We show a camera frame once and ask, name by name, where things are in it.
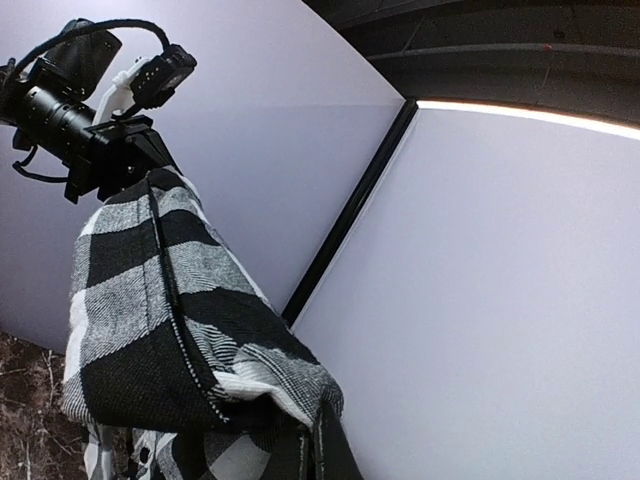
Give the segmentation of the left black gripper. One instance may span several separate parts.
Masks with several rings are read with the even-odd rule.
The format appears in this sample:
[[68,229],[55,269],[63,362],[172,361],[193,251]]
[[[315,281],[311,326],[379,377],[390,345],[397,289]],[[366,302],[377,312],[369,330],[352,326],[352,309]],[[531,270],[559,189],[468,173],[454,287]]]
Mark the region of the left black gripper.
[[179,173],[152,125],[149,117],[136,116],[86,128],[71,156],[64,197],[77,204],[80,197],[96,191],[97,198],[105,201],[137,183],[153,166]]

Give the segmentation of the black white plaid shirt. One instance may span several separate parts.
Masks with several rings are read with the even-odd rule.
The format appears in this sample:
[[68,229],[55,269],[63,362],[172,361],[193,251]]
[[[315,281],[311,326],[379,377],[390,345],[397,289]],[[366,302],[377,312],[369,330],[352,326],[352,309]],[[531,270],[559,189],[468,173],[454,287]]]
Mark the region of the black white plaid shirt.
[[62,410],[91,479],[357,479],[342,391],[155,169],[75,244]]

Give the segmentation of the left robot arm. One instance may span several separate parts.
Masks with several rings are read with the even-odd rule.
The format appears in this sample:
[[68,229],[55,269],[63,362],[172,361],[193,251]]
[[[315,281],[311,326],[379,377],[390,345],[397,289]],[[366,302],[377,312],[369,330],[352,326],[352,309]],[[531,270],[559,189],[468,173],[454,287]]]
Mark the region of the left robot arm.
[[[87,99],[122,47],[112,32],[123,28],[154,34],[162,50],[118,73],[91,108]],[[1,122],[15,130],[13,149],[27,154],[14,170],[64,185],[65,198],[76,203],[90,192],[105,201],[150,171],[174,165],[145,113],[166,104],[196,65],[151,21],[69,21],[58,35],[1,68]]]

